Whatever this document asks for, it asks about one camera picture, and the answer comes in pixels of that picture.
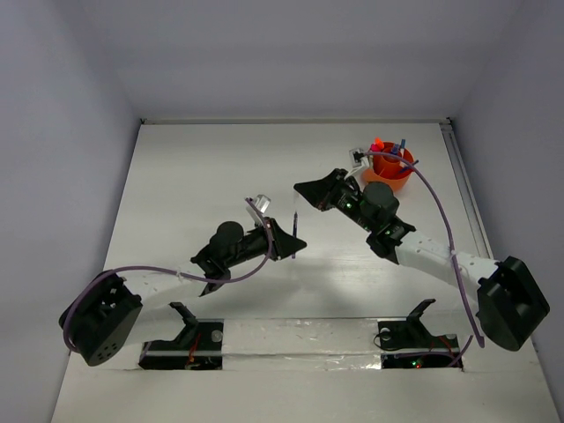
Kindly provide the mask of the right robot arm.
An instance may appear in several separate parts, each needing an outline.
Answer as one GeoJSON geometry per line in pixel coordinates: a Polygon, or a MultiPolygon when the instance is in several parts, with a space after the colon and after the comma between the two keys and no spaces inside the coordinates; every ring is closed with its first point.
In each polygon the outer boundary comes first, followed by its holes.
{"type": "Polygon", "coordinates": [[[336,168],[322,179],[298,182],[293,188],[317,210],[336,209],[365,229],[367,245],[380,258],[458,288],[464,302],[478,305],[471,321],[507,351],[520,350],[550,311],[524,261],[457,252],[425,236],[397,216],[399,201],[383,182],[360,187],[344,169],[336,168]]]}

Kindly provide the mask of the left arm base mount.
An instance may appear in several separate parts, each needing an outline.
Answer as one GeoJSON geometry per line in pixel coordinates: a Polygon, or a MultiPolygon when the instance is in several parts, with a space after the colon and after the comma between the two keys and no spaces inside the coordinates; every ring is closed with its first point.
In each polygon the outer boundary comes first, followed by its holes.
{"type": "Polygon", "coordinates": [[[182,318],[182,329],[172,340],[145,342],[138,365],[143,370],[221,370],[224,320],[198,320],[178,301],[168,307],[182,318]]]}

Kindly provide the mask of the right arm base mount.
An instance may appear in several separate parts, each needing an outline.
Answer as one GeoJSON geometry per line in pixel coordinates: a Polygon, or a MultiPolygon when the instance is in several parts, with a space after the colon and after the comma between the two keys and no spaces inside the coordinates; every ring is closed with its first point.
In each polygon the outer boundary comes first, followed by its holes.
{"type": "Polygon", "coordinates": [[[381,351],[382,369],[463,369],[457,337],[434,336],[421,317],[435,299],[425,299],[406,317],[379,321],[373,343],[381,351]]]}

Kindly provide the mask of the blue ballpoint pen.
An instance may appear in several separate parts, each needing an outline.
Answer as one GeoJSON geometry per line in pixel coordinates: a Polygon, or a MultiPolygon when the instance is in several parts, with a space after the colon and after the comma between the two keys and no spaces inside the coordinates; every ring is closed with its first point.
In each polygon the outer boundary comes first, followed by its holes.
{"type": "Polygon", "coordinates": [[[418,163],[419,163],[419,160],[415,160],[415,161],[413,161],[413,163],[404,166],[404,167],[402,168],[402,170],[408,170],[408,169],[410,169],[411,167],[414,167],[415,165],[417,165],[418,163]]]}

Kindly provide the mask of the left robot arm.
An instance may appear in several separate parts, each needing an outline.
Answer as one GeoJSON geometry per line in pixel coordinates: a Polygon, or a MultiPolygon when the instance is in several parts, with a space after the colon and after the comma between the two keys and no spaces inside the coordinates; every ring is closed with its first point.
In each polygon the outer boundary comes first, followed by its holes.
{"type": "Polygon", "coordinates": [[[287,259],[306,246],[273,218],[257,215],[249,231],[223,222],[190,260],[200,276],[149,265],[101,272],[60,316],[63,341],[89,367],[140,344],[143,369],[218,368],[222,343],[213,335],[224,323],[197,319],[187,301],[251,278],[268,261],[287,259]]]}

